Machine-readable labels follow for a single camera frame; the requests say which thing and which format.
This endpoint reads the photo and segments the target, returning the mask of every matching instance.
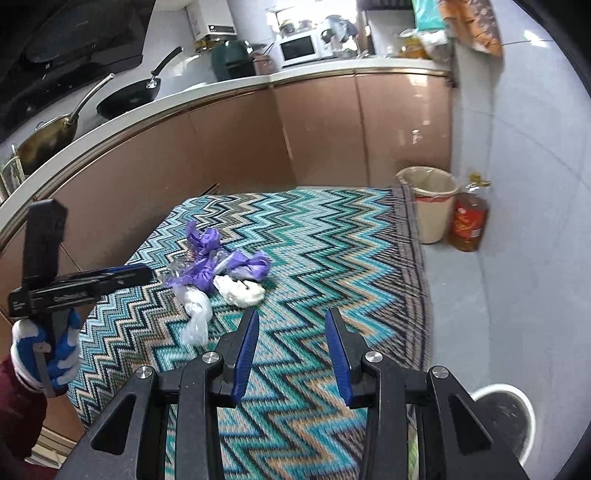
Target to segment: hand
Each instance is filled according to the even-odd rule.
[[[55,390],[74,380],[80,369],[78,335],[81,327],[80,316],[75,310],[68,314],[68,328],[56,343],[52,358],[47,362],[47,372]],[[43,385],[35,363],[33,344],[44,342],[45,331],[29,319],[19,320],[12,326],[10,356],[18,379],[25,388],[42,392]]]

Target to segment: wok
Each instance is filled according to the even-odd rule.
[[[72,143],[78,129],[78,116],[86,102],[98,92],[104,85],[115,78],[110,73],[101,80],[84,98],[80,101],[72,113],[66,113],[37,125],[35,133],[31,134],[20,147],[17,148],[17,155],[21,159],[22,170],[25,175],[30,175],[53,155],[66,148]]]

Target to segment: oil bottle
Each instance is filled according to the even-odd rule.
[[[452,227],[447,240],[463,252],[475,252],[480,246],[488,217],[488,187],[491,183],[479,173],[470,175],[470,183],[456,195]]]

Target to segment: white plastic bag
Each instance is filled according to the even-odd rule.
[[[215,277],[213,284],[228,305],[242,309],[254,307],[265,298],[265,289],[253,281],[234,281],[223,275]]]
[[[173,287],[173,292],[190,317],[181,332],[181,342],[185,345],[206,345],[209,341],[207,324],[213,317],[212,303],[209,298],[195,287]]]

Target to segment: zigzag patterned rug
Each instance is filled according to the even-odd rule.
[[[428,366],[430,301],[413,196],[388,190],[293,190],[205,196],[176,207],[129,263],[158,274],[184,255],[184,226],[218,228],[228,249],[273,261],[258,307],[261,333],[243,402],[219,410],[228,478],[356,478],[365,411],[338,395],[324,313],[339,307],[368,344],[400,365]],[[89,425],[141,365],[182,367],[235,330],[242,311],[212,297],[206,348],[180,343],[187,321],[172,291],[154,282],[100,302],[80,334],[82,368],[69,396]],[[174,474],[174,416],[167,474]]]

